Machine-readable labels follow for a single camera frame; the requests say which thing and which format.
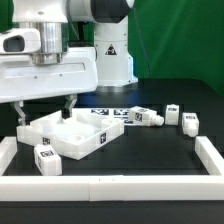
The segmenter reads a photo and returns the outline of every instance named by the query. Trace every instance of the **white tray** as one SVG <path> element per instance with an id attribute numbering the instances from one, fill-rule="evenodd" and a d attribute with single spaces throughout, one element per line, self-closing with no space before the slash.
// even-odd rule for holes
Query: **white tray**
<path id="1" fill-rule="evenodd" d="M 17 127 L 18 141 L 28 145 L 50 144 L 58 154 L 82 159 L 124 133 L 124 121 L 73 109 L 62 119 L 61 111 Z"/>

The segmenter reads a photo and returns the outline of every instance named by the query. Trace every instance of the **white box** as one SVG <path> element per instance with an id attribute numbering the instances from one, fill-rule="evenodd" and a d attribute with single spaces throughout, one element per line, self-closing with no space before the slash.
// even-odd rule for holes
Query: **white box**
<path id="1" fill-rule="evenodd" d="M 129 121 L 146 126 L 162 126 L 164 118 L 157 115 L 157 111 L 136 106 L 129 110 Z"/>
<path id="2" fill-rule="evenodd" d="M 18 141 L 28 145 L 50 144 L 62 156 L 82 159 L 124 133 L 124 121 L 73 109 L 62 119 L 61 111 L 17 127 Z"/>
<path id="3" fill-rule="evenodd" d="M 178 125 L 179 121 L 179 106 L 175 104 L 167 105 L 165 124 Z"/>
<path id="4" fill-rule="evenodd" d="M 182 127 L 185 135 L 196 137 L 199 130 L 199 120 L 195 113 L 183 113 Z"/>
<path id="5" fill-rule="evenodd" d="M 62 174 L 61 158 L 51 145 L 36 145 L 34 157 L 35 163 L 43 176 Z"/>
<path id="6" fill-rule="evenodd" d="M 16 153 L 16 137 L 5 137 L 0 143 L 0 176 L 6 171 Z"/>

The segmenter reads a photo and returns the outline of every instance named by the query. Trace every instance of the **black table surface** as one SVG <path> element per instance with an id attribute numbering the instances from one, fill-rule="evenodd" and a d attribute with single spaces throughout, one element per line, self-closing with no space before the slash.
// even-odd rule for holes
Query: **black table surface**
<path id="1" fill-rule="evenodd" d="M 61 110 L 63 97 L 25 102 L 31 120 Z M 195 139 L 183 135 L 182 112 L 197 113 L 200 136 L 224 152 L 224 99 L 198 80 L 139 80 L 123 93 L 80 94 L 78 108 L 141 106 L 165 115 L 166 105 L 180 105 L 179 126 L 126 126 L 124 135 L 80 161 L 62 157 L 63 175 L 208 175 L 194 152 Z M 17 115 L 0 105 L 0 136 L 16 136 Z M 33 147 L 18 143 L 18 153 L 4 173 L 40 175 Z M 0 223 L 224 223 L 223 201 L 142 202 L 0 202 Z"/>

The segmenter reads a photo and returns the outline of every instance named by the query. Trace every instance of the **cable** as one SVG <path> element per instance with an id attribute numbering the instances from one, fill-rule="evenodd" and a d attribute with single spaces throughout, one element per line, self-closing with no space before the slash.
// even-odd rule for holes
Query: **cable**
<path id="1" fill-rule="evenodd" d="M 72 23 L 72 16 L 71 16 L 71 1 L 67 0 L 66 3 L 66 13 L 67 13 L 67 19 L 68 19 L 68 23 L 72 29 L 73 34 L 76 36 L 77 40 L 80 40 L 79 38 L 79 34 L 77 33 L 73 23 Z"/>
<path id="2" fill-rule="evenodd" d="M 145 48 L 145 43 L 144 43 L 144 40 L 143 40 L 142 31 L 141 31 L 141 28 L 140 28 L 136 7 L 134 7 L 134 16 L 135 16 L 135 23 L 136 23 L 136 27 L 137 27 L 138 36 L 139 36 L 139 39 L 140 39 L 142 51 L 143 51 L 143 54 L 144 54 L 144 57 L 145 57 L 145 60 L 146 60 L 146 63 L 147 63 L 149 77 L 153 78 L 152 70 L 151 70 L 151 66 L 150 66 L 150 60 L 149 60 L 149 56 L 148 56 L 146 48 Z"/>

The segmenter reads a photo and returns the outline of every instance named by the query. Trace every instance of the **green wall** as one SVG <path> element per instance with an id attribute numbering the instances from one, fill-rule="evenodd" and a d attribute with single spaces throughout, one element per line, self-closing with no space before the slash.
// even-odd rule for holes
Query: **green wall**
<path id="1" fill-rule="evenodd" d="M 153 78 L 200 79 L 224 95 L 223 0 L 136 0 L 136 12 Z M 11 0 L 0 0 L 0 31 L 11 14 Z M 133 11 L 129 20 L 136 75 L 149 78 Z"/>

